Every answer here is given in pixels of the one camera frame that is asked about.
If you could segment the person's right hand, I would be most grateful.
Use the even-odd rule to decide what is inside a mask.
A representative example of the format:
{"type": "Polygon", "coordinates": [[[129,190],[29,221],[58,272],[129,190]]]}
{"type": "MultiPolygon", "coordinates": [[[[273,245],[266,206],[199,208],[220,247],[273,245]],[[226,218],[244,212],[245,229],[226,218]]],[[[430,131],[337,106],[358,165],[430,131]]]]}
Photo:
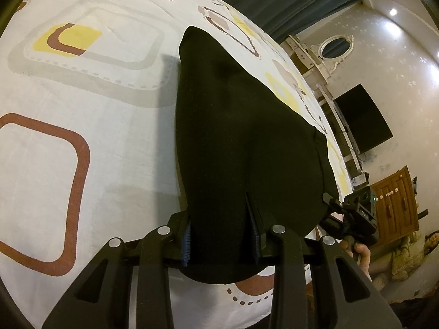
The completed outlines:
{"type": "Polygon", "coordinates": [[[351,257],[357,256],[356,263],[359,269],[366,275],[366,277],[371,282],[371,276],[369,274],[369,266],[371,264],[371,251],[369,248],[360,243],[354,243],[352,245],[348,244],[347,241],[343,240],[339,243],[339,246],[351,257]]]}

